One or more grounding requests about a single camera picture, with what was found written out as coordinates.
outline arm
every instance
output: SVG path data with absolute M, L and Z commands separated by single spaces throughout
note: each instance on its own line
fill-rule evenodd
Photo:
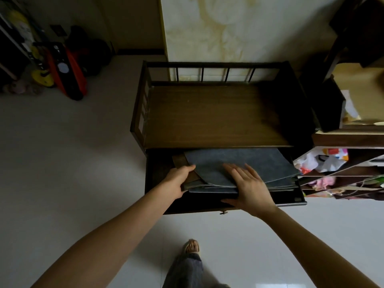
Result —
M 135 204 L 70 247 L 32 287 L 106 287 L 172 202 L 183 195 L 180 185 L 193 169 L 172 169 Z
M 268 224 L 291 250 L 317 288 L 379 288 L 346 259 L 279 209 L 254 169 L 248 165 L 246 169 L 233 164 L 224 164 L 224 167 L 235 179 L 239 197 L 222 201 Z

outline person's left hand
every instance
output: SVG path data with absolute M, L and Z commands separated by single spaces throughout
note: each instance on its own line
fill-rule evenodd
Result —
M 174 199 L 181 198 L 181 196 L 185 193 L 185 191 L 181 191 L 181 184 L 184 183 L 189 172 L 193 171 L 195 167 L 195 165 L 191 165 L 183 166 L 179 169 L 171 169 L 165 179 L 161 181 L 159 187 L 164 188 Z

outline foot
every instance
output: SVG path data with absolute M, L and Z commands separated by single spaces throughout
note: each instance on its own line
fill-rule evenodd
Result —
M 190 239 L 185 246 L 185 253 L 196 253 L 199 254 L 200 247 L 197 240 Z

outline person's right hand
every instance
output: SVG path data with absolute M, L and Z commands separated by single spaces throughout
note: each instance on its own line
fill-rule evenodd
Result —
M 223 199 L 222 202 L 242 209 L 260 219 L 278 210 L 265 183 L 252 167 L 247 164 L 245 164 L 246 169 L 235 164 L 223 164 L 223 166 L 235 180 L 239 197 L 237 199 Z

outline floor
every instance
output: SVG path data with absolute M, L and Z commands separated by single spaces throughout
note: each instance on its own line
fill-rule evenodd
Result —
M 115 57 L 89 79 L 81 102 L 57 89 L 0 96 L 1 287 L 30 286 L 74 242 L 143 195 L 145 158 L 129 125 L 142 60 L 163 58 Z M 383 204 L 309 198 L 284 210 L 384 286 Z M 162 217 L 109 287 L 160 288 L 189 238 L 201 245 L 207 284 L 314 287 L 280 239 L 243 211 Z

